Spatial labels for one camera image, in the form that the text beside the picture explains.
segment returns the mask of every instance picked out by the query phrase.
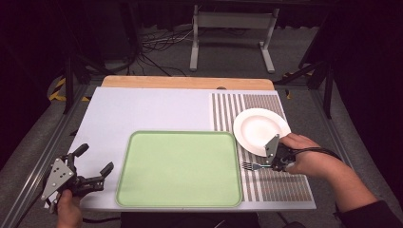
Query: white plate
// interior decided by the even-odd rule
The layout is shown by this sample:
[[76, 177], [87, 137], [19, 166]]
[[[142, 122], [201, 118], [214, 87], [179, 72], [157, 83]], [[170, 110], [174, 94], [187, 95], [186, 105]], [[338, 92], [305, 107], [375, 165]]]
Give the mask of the white plate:
[[277, 113], [263, 108], [242, 111], [234, 120], [234, 135], [247, 151], [266, 157], [264, 146], [276, 134], [284, 137], [291, 133], [290, 126]]

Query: table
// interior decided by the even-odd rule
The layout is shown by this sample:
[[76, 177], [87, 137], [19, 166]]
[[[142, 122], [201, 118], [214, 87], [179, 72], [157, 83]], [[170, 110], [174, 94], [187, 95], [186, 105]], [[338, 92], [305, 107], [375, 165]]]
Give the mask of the table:
[[[223, 86], [231, 90], [207, 89]], [[229, 118], [227, 116], [231, 110], [228, 106], [231, 105], [237, 108], [233, 108], [232, 117]], [[76, 160], [77, 170], [84, 177], [98, 176], [97, 172], [108, 162], [113, 162], [115, 169], [106, 178], [105, 190], [83, 198], [82, 208], [121, 212], [315, 209], [315, 202], [305, 176], [291, 176], [288, 173], [268, 169], [261, 170], [261, 173], [243, 169], [240, 171], [243, 200], [236, 207], [124, 208], [116, 203], [115, 193], [125, 159], [127, 140], [133, 132], [144, 129], [231, 132], [232, 124], [229, 121], [233, 121], [242, 110], [251, 107], [271, 108], [285, 119], [278, 94], [273, 90], [273, 84], [269, 80], [106, 77], [92, 97], [69, 152], [82, 143], [88, 143], [88, 151]], [[239, 145], [237, 149], [240, 162], [262, 162], [260, 160], [262, 157], [256, 158]]]

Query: black sleeve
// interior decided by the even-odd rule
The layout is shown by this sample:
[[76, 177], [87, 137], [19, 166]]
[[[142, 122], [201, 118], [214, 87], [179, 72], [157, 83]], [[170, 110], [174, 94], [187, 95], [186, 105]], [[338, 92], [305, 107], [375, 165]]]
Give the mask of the black sleeve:
[[347, 228], [350, 227], [388, 227], [402, 228], [403, 223], [391, 211], [385, 201], [380, 200], [372, 204], [348, 211], [339, 213], [338, 217]]

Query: human hand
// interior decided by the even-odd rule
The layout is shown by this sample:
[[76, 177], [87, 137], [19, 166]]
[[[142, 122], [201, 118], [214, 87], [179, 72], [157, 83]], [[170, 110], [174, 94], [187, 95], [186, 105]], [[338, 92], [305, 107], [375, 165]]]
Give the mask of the human hand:
[[81, 227], [83, 216], [80, 209], [80, 198], [73, 197], [70, 190], [63, 191], [57, 203], [57, 227], [70, 228]]
[[[294, 133], [290, 133], [281, 138], [280, 142], [293, 149], [319, 147], [319, 145], [311, 139]], [[312, 178], [327, 179], [331, 172], [335, 172], [337, 169], [344, 166], [347, 165], [333, 156], [306, 151], [297, 154], [296, 162], [287, 166], [286, 171], [290, 174], [304, 174]]]

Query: fork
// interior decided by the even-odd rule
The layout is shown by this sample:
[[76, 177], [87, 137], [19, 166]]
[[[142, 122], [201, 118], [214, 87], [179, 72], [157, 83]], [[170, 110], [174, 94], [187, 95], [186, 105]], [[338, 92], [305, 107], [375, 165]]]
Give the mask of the fork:
[[250, 163], [250, 162], [242, 162], [241, 164], [242, 168], [255, 171], [261, 168], [270, 168], [272, 167], [270, 164], [259, 164], [259, 163]]

